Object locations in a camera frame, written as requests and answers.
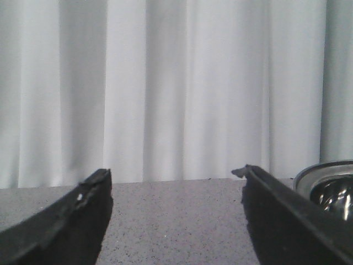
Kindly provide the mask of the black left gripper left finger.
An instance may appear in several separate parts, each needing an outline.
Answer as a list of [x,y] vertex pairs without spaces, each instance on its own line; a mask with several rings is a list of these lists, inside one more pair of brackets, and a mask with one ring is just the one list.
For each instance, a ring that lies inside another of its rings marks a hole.
[[112,210],[112,180],[99,169],[62,198],[1,232],[1,264],[96,264]]

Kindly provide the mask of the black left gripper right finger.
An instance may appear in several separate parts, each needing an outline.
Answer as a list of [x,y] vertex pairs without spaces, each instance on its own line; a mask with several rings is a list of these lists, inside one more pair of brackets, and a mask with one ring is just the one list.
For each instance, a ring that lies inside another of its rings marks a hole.
[[261,167],[247,179],[242,204],[260,264],[352,264],[352,221],[344,221],[285,186]]

